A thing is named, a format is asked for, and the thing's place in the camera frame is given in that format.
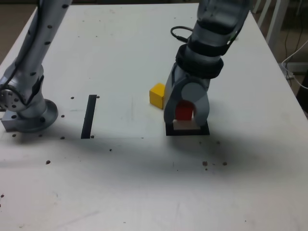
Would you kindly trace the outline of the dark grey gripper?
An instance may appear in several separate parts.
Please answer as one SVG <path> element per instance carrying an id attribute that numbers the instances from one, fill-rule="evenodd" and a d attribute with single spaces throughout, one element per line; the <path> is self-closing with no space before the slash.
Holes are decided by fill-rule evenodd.
<path id="1" fill-rule="evenodd" d="M 164 122 L 173 123 L 178 102 L 183 99 L 194 105 L 194 120 L 198 126 L 204 126 L 209 115 L 207 91 L 210 79 L 202 79 L 182 70 L 174 63 L 165 87 Z"/>

